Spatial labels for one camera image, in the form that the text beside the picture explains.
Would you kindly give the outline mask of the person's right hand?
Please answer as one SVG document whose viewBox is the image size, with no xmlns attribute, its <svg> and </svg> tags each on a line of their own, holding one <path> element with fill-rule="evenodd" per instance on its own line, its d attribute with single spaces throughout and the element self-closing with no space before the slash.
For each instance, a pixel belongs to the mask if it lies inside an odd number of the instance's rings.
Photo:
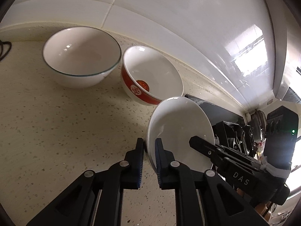
<svg viewBox="0 0 301 226">
<path fill-rule="evenodd" d="M 237 193 L 242 196 L 244 199 L 246 199 L 247 194 L 242 191 L 241 189 L 237 188 Z M 271 202 L 268 203 L 260 203 L 255 207 L 255 210 L 265 218 L 266 221 L 269 221 L 271 218 L 271 211 L 270 209 L 268 209 L 268 207 L 270 206 Z"/>
</svg>

